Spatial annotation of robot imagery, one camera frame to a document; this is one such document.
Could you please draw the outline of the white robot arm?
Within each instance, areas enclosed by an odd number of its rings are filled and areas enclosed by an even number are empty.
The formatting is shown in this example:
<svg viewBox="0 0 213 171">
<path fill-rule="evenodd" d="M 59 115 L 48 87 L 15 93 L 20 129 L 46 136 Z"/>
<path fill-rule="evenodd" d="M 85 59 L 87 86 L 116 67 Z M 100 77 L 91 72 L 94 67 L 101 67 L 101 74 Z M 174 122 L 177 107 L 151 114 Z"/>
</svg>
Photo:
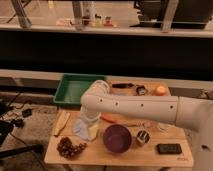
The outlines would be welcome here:
<svg viewBox="0 0 213 171">
<path fill-rule="evenodd" d="M 97 80 L 81 96 L 81 115 L 91 122 L 100 112 L 140 117 L 197 132 L 192 171 L 213 171 L 213 100 L 113 95 L 106 81 Z"/>
</svg>

